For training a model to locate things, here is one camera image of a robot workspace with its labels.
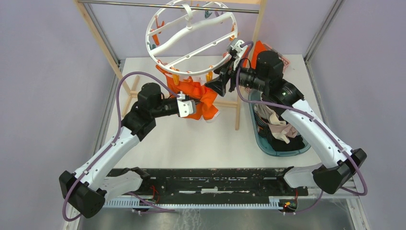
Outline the orange underwear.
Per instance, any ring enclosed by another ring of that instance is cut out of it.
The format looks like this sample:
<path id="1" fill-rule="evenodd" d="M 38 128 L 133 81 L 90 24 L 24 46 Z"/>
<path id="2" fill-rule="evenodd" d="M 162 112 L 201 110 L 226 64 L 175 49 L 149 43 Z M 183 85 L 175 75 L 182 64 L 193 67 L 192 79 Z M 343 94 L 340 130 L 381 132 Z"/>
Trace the orange underwear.
<path id="1" fill-rule="evenodd" d="M 193 99 L 198 99 L 205 103 L 202 110 L 197 110 L 195 114 L 187 116 L 188 119 L 201 120 L 204 119 L 206 122 L 212 122 L 219 115 L 219 110 L 214 106 L 214 101 L 217 98 L 217 93 L 213 90 L 205 87 L 199 81 L 195 81 L 192 77 L 188 77 L 185 80 L 180 80 L 179 85 L 173 84 L 172 74 L 162 69 L 159 65 L 156 68 L 165 75 L 167 86 L 174 91 L 179 93 L 182 91 L 184 94 L 190 96 Z"/>

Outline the white round clip hanger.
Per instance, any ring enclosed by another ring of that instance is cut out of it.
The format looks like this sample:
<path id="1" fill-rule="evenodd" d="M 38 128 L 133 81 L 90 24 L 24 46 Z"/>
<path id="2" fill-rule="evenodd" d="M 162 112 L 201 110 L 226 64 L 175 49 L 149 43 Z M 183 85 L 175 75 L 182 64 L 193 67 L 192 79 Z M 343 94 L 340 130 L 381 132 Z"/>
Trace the white round clip hanger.
<path id="1" fill-rule="evenodd" d="M 227 46 L 238 36 L 233 13 L 191 10 L 190 6 L 228 8 L 221 2 L 171 0 L 167 5 L 185 9 L 160 8 L 148 23 L 145 44 L 148 55 L 162 69 L 177 75 L 202 75 L 230 59 Z"/>

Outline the beige grey underwear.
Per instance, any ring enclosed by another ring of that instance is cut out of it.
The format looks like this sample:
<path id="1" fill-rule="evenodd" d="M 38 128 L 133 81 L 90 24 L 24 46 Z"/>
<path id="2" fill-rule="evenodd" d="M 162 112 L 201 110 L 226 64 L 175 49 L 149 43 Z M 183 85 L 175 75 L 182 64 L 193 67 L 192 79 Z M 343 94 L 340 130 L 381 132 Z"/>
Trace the beige grey underwear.
<path id="1" fill-rule="evenodd" d="M 276 112 L 272 109 L 270 109 L 267 105 L 265 104 L 254 104 L 254 111 L 261 117 L 266 120 L 268 120 L 268 123 L 271 125 L 276 125 L 276 126 L 284 126 L 286 125 L 285 121 L 281 121 L 279 119 L 279 116 L 276 114 Z"/>

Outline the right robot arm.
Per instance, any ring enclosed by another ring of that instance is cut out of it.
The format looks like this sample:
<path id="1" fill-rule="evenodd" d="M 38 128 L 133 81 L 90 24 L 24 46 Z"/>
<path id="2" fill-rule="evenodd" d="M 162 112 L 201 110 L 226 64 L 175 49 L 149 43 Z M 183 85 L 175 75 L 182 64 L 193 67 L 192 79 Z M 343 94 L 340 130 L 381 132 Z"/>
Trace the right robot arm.
<path id="1" fill-rule="evenodd" d="M 261 51 L 254 68 L 244 68 L 244 60 L 236 60 L 236 52 L 228 62 L 214 70 L 218 76 L 206 87 L 220 96 L 230 84 L 232 92 L 237 86 L 261 92 L 260 104 L 273 109 L 277 115 L 292 125 L 320 158 L 319 164 L 307 167 L 290 167 L 277 181 L 277 191 L 290 195 L 297 187 L 317 186 L 323 192 L 334 194 L 344 189 L 344 184 L 355 174 L 367 158 L 366 152 L 353 149 L 337 137 L 315 114 L 304 95 L 283 78 L 283 61 L 274 51 Z"/>

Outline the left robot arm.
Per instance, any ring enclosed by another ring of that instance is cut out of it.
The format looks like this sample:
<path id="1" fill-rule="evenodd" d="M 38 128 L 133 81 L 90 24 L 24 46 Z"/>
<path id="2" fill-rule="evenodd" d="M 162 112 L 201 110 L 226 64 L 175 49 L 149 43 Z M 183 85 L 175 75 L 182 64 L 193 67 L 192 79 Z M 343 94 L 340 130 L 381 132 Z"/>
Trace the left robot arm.
<path id="1" fill-rule="evenodd" d="M 139 195 L 149 192 L 149 174 L 139 168 L 125 170 L 109 177 L 118 161 L 156 126 L 156 118 L 170 115 L 187 117 L 196 113 L 200 100 L 179 92 L 164 98 L 157 83 L 146 83 L 137 94 L 137 101 L 119 123 L 117 133 L 93 157 L 74 172 L 64 171 L 59 184 L 64 205 L 70 204 L 80 216 L 92 218 L 105 202 L 128 192 Z"/>

